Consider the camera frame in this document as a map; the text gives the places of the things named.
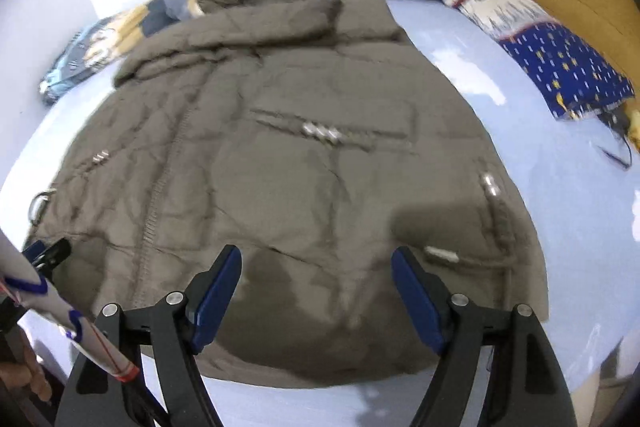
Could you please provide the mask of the person's left hand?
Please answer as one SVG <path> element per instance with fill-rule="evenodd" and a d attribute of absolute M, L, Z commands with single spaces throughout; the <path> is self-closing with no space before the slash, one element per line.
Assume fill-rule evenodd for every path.
<path fill-rule="evenodd" d="M 52 388 L 47 382 L 43 368 L 37 361 L 35 351 L 32 349 L 24 329 L 21 326 L 17 326 L 16 329 L 20 335 L 23 361 L 1 362 L 1 381 L 10 390 L 29 387 L 41 401 L 48 402 L 52 398 Z"/>

